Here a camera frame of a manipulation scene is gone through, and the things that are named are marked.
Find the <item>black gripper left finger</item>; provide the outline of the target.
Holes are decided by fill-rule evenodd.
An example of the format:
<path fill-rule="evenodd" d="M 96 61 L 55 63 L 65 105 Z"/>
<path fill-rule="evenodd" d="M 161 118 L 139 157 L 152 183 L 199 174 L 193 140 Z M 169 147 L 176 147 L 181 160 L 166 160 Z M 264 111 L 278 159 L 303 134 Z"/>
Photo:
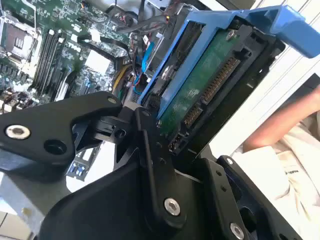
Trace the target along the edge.
<path fill-rule="evenodd" d="M 166 142 L 158 133 L 155 113 L 131 109 L 109 92 L 29 107 L 0 117 L 0 168 L 30 180 L 59 180 L 76 153 L 103 141 L 113 142 L 114 171 L 92 183 L 87 194 L 123 191 L 129 170 L 140 189 L 142 214 L 153 229 L 181 229 L 186 222 L 177 179 Z"/>

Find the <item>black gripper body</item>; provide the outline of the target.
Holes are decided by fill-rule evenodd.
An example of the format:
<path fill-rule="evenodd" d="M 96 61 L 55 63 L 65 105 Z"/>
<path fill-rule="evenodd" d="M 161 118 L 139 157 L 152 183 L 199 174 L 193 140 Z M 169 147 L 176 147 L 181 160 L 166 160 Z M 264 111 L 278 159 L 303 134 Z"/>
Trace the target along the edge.
<path fill-rule="evenodd" d="M 204 212 L 203 185 L 175 173 L 186 209 L 186 223 L 176 232 L 152 232 L 146 223 L 137 164 L 127 166 L 64 197 L 43 220 L 40 240 L 212 240 Z"/>

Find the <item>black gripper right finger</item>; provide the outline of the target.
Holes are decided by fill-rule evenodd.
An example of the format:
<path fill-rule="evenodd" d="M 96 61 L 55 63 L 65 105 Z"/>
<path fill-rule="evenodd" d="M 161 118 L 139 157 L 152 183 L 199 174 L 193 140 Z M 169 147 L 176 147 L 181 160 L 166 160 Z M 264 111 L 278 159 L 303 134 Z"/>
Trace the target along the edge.
<path fill-rule="evenodd" d="M 220 240 L 299 240 L 284 219 L 235 161 L 201 154 L 198 170 Z"/>

